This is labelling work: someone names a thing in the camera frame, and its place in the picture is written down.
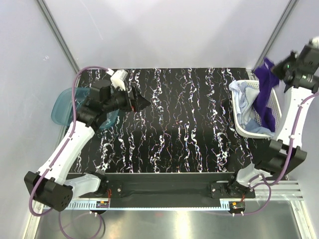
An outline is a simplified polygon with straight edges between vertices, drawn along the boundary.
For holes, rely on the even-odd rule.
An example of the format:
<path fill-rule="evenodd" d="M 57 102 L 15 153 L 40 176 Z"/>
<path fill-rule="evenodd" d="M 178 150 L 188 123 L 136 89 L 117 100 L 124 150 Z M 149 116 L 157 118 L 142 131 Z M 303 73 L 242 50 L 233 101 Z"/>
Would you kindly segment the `purple towel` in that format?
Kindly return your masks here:
<path fill-rule="evenodd" d="M 254 70 L 254 75 L 259 80 L 259 94 L 254 101 L 254 108 L 261 117 L 262 127 L 275 132 L 275 118 L 272 109 L 267 107 L 272 89 L 279 84 L 280 79 L 271 71 L 275 64 L 267 57 L 263 59 L 262 65 Z"/>

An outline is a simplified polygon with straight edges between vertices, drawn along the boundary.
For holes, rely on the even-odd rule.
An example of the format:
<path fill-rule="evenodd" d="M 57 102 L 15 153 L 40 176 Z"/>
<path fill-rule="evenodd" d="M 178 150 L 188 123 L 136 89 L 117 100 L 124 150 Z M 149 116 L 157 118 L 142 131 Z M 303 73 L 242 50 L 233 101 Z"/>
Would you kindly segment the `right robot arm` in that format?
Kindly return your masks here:
<path fill-rule="evenodd" d="M 300 53 L 291 51 L 277 64 L 258 67 L 254 74 L 259 79 L 274 77 L 285 83 L 285 107 L 274 137 L 268 148 L 259 152 L 255 161 L 235 172 L 225 186 L 230 197 L 240 197 L 275 177 L 277 184 L 284 176 L 305 161 L 302 133 L 312 100 L 319 95 L 319 39 L 314 37 Z"/>

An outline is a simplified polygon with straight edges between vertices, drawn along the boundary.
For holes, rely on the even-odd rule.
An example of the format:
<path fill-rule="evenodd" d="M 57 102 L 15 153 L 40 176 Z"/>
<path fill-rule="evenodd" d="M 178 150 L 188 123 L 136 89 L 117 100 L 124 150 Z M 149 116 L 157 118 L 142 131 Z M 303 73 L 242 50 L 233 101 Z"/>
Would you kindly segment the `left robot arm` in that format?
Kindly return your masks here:
<path fill-rule="evenodd" d="M 93 193 L 103 197 L 108 190 L 108 179 L 98 172 L 67 179 L 74 161 L 87 142 L 107 120 L 108 114 L 121 110 L 140 112 L 151 103 L 133 86 L 130 95 L 123 81 L 101 80 L 90 87 L 89 94 L 79 109 L 73 109 L 73 122 L 50 158 L 37 172 L 27 172 L 24 182 L 30 193 L 29 210 L 35 216 L 34 201 L 61 212 L 78 197 Z"/>

